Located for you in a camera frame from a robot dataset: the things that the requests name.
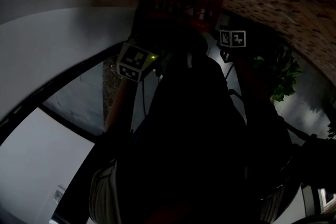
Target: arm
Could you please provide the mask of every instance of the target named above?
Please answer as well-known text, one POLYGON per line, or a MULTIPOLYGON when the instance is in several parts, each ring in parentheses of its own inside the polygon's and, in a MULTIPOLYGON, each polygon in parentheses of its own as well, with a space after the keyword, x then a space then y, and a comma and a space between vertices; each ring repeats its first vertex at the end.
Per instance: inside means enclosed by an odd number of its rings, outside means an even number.
POLYGON ((247 118, 248 176, 261 188, 272 189, 291 156, 292 143, 253 67, 239 56, 234 56, 234 64, 247 118))
POLYGON ((105 121, 105 132, 111 125, 119 126, 122 131, 130 131, 137 87, 138 84, 132 80, 122 80, 105 121))

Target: electrical outlet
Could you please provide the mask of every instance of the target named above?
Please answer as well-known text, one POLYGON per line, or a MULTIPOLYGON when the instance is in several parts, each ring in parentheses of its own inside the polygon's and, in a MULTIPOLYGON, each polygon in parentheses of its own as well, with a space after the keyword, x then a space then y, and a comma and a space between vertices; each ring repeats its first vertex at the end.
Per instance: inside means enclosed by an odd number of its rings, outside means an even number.
POLYGON ((54 201, 55 203, 59 203, 59 201, 62 199, 62 196, 64 194, 65 190, 62 189, 60 186, 57 186, 56 191, 54 196, 52 197, 52 201, 54 201))
POLYGON ((55 203, 59 203, 59 201, 61 200, 63 196, 63 193, 61 193, 59 190, 57 190, 52 198, 52 200, 55 202, 55 203))

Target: black wire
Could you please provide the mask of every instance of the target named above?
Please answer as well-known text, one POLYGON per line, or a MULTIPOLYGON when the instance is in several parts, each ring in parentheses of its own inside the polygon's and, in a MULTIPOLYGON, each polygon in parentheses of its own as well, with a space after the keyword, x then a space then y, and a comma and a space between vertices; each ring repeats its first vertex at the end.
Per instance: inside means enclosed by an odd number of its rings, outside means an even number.
POLYGON ((142 80, 142 106, 143 106, 143 113, 146 115, 146 108, 145 108, 145 86, 144 86, 144 80, 142 80))
POLYGON ((228 73, 227 73, 227 74, 226 74, 226 76, 225 76, 225 80, 226 80, 226 79, 227 79, 227 77, 229 76, 229 74, 230 74, 230 71, 231 71, 231 69, 232 69, 233 65, 234 65, 234 63, 232 64, 232 66, 230 66, 230 68, 229 68, 229 71, 228 71, 228 73))
POLYGON ((236 97, 238 97, 239 99, 241 99, 243 101, 243 97, 241 95, 239 95, 238 92, 236 92, 234 89, 229 89, 228 92, 229 92, 230 95, 234 94, 236 97))

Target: cable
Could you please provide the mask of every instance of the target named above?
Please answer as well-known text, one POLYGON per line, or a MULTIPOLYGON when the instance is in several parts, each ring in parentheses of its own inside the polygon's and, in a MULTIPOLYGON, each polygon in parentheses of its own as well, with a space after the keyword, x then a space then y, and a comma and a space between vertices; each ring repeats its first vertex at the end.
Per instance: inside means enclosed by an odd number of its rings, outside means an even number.
POLYGON ((146 115, 146 108, 145 108, 145 84, 144 84, 144 79, 142 80, 142 106, 143 106, 143 113, 146 115))
POLYGON ((232 66, 230 66, 230 68, 229 68, 229 71, 228 71, 228 73, 227 73, 227 74, 226 74, 226 76, 225 76, 225 80, 226 80, 226 79, 227 79, 227 77, 229 76, 229 74, 230 74, 230 71, 231 71, 231 69, 232 69, 233 65, 234 65, 234 63, 232 64, 232 66))
POLYGON ((308 140, 311 137, 309 134, 306 134, 305 132, 296 129, 295 127, 293 127, 289 123, 287 123, 285 121, 283 121, 283 122, 285 123, 286 128, 288 130, 292 131, 298 138, 306 141, 306 140, 308 140))
POLYGON ((238 92, 236 92, 234 89, 229 89, 229 90, 228 90, 228 93, 229 93, 230 95, 234 94, 236 97, 238 97, 239 99, 241 99, 242 102, 244 102, 244 101, 243 101, 243 97, 242 97, 241 95, 239 95, 238 92))

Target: green leaves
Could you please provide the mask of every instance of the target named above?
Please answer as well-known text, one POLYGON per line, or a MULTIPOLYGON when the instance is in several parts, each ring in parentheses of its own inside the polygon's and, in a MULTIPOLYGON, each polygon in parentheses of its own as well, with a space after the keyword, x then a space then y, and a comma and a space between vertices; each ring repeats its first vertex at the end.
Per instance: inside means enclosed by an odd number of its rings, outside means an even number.
POLYGON ((264 81, 271 100, 280 102, 285 96, 295 93, 293 86, 301 71, 291 49, 285 49, 281 44, 272 54, 256 55, 253 57, 253 66, 264 81))

